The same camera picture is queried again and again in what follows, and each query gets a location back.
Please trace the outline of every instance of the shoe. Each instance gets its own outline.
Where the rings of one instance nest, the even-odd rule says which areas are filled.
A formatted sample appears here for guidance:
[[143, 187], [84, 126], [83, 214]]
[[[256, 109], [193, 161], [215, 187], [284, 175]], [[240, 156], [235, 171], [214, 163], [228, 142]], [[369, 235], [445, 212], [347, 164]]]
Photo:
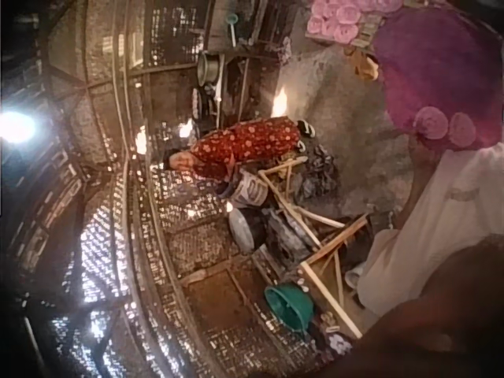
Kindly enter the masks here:
[[316, 134], [315, 128], [311, 124], [306, 122], [305, 120], [298, 121], [298, 129], [299, 129], [299, 132], [301, 132], [301, 134], [303, 136], [307, 136], [308, 138], [315, 137], [315, 134]]
[[302, 141], [299, 141], [296, 147], [298, 148], [298, 152], [300, 153], [306, 152], [306, 145]]

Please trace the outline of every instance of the green bowl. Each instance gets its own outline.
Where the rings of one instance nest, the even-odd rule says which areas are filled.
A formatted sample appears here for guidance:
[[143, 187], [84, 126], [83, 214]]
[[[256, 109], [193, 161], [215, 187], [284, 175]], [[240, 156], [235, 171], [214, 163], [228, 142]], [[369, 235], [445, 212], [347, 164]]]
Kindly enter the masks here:
[[289, 329], [306, 332], [313, 318], [313, 301], [307, 293], [291, 283], [265, 289], [266, 302], [275, 316]]

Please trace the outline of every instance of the pot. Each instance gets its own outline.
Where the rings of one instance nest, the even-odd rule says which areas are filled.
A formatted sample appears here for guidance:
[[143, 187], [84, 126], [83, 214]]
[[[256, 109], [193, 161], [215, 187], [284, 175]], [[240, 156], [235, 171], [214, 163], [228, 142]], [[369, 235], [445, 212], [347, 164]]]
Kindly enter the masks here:
[[198, 56], [198, 83], [200, 87], [205, 84], [215, 84], [219, 79], [221, 60], [219, 55], [201, 52]]
[[233, 209], [229, 213], [229, 228], [243, 254], [252, 254], [266, 241], [266, 226], [261, 211]]

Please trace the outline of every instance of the bright light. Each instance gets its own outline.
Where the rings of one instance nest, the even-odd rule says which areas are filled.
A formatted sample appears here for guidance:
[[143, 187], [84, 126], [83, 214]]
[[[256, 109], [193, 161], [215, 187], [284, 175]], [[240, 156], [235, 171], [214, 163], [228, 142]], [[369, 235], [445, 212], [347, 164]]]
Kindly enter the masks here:
[[273, 100], [273, 111], [271, 117], [282, 117], [287, 113], [287, 94], [282, 87], [280, 93]]
[[35, 122], [21, 113], [7, 112], [0, 115], [0, 137], [10, 143], [22, 143], [35, 134]]
[[180, 138], [188, 138], [189, 135], [191, 135], [192, 127], [193, 127], [192, 119], [189, 119], [189, 121], [186, 124], [181, 124], [180, 131], [179, 131], [179, 137]]
[[145, 126], [142, 126], [140, 128], [140, 132], [136, 136], [135, 144], [136, 152], [141, 155], [145, 155], [147, 153], [147, 137], [145, 135]]

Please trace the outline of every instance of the concrete floor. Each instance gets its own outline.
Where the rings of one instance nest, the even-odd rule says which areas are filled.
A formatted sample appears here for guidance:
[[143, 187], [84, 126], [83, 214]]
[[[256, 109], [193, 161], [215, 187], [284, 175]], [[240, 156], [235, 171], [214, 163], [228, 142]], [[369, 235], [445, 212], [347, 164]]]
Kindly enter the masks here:
[[341, 175], [338, 198], [312, 201], [308, 207], [329, 217], [400, 209], [412, 180], [407, 140], [391, 136], [381, 85], [354, 75], [341, 46], [307, 39], [308, 18], [306, 9], [298, 11], [293, 56], [280, 70], [277, 93], [285, 88], [287, 115], [316, 128]]

